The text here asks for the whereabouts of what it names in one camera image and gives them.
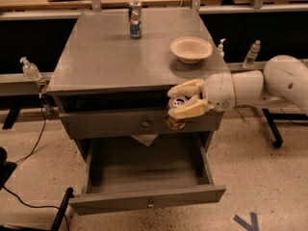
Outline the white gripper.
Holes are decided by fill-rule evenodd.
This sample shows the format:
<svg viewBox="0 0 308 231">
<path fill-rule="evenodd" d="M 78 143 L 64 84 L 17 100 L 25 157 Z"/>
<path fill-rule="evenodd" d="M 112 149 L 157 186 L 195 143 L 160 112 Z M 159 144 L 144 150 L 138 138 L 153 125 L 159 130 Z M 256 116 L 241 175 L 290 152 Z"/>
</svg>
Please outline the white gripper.
<svg viewBox="0 0 308 231">
<path fill-rule="evenodd" d="M 173 108 L 168 114 L 175 119 L 184 119 L 197 116 L 203 116 L 211 110 L 216 112 L 224 112 L 235 107 L 235 89 L 233 77 L 230 73 L 219 73 L 209 76 L 205 81 L 201 79 L 193 79 L 183 84 L 172 87 L 168 92 L 168 97 L 186 96 L 193 97 L 201 93 L 208 101 L 201 99 L 188 101 L 184 106 Z"/>
</svg>

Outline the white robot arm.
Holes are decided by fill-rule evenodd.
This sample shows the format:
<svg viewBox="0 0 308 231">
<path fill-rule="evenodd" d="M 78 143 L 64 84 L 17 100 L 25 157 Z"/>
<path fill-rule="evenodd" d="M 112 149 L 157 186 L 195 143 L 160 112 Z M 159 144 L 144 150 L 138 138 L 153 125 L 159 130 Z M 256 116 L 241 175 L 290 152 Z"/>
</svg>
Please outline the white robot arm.
<svg viewBox="0 0 308 231">
<path fill-rule="evenodd" d="M 300 60 L 278 55 L 262 71 L 223 72 L 207 79 L 193 79 L 171 88 L 167 96 L 187 101 L 168 114 L 175 119 L 202 116 L 209 111 L 224 112 L 239 106 L 278 108 L 296 105 L 308 115 L 308 68 Z"/>
</svg>

